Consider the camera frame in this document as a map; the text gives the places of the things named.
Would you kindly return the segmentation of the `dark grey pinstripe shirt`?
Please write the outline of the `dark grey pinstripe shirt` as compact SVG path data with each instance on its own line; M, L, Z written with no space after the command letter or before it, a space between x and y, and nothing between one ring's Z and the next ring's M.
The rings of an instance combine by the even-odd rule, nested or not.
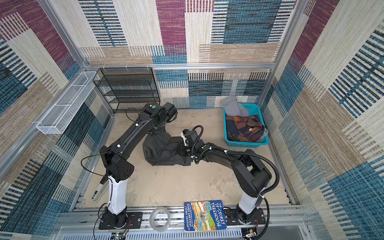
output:
M165 128L148 134L143 142L145 160L152 166L190 166L191 158L178 154L181 143L184 143L182 137L171 137Z

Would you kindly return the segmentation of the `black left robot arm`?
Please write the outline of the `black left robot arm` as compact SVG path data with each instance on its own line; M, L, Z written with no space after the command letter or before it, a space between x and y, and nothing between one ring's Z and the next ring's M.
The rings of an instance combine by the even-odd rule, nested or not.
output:
M148 103L132 125L109 147L100 149L106 177L109 181L109 201L102 217L102 226L121 229L128 221L126 188L135 167L128 162L132 151L148 133L159 130L177 117L177 109L171 103L160 106Z

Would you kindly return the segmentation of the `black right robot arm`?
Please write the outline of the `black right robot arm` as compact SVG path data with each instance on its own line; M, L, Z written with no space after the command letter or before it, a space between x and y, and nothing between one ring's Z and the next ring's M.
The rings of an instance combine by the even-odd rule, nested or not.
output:
M249 224L265 193L276 186L269 186L272 173L265 165L267 163L272 166L273 163L252 150L236 152L212 143L204 143L195 130L183 130L181 137L184 145L182 153L191 157L193 163L215 163L234 172L243 191L236 207L237 218L241 224Z

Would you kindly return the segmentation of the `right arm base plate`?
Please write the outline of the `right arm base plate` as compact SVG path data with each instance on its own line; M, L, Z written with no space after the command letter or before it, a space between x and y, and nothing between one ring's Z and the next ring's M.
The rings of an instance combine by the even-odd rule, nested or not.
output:
M266 214L260 208L255 208L250 214L244 213L240 208L229 207L224 207L223 212L228 226L266 224Z

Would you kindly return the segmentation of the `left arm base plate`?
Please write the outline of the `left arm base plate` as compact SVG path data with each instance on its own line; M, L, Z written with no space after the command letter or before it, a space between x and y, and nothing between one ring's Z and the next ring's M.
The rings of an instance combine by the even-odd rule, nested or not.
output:
M142 223L142 212L127 212L118 215L109 211L102 214L99 230L127 230L139 229Z

